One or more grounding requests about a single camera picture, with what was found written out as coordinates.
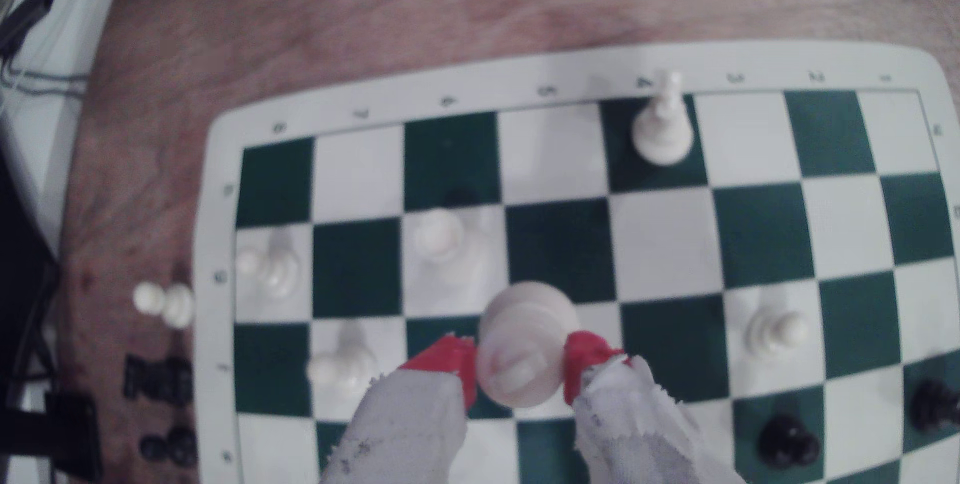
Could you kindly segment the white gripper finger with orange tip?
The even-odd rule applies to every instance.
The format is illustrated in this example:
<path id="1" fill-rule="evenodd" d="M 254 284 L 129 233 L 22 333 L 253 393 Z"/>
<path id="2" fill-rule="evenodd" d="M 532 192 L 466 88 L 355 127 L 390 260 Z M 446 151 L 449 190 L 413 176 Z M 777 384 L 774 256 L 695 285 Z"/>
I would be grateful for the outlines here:
<path id="1" fill-rule="evenodd" d="M 445 334 L 374 380 L 321 483 L 447 483 L 477 398 L 473 337 Z"/>
<path id="2" fill-rule="evenodd" d="M 570 333 L 563 398 L 590 483 L 744 483 L 714 455 L 687 406 L 655 380 L 641 355 L 589 330 Z"/>

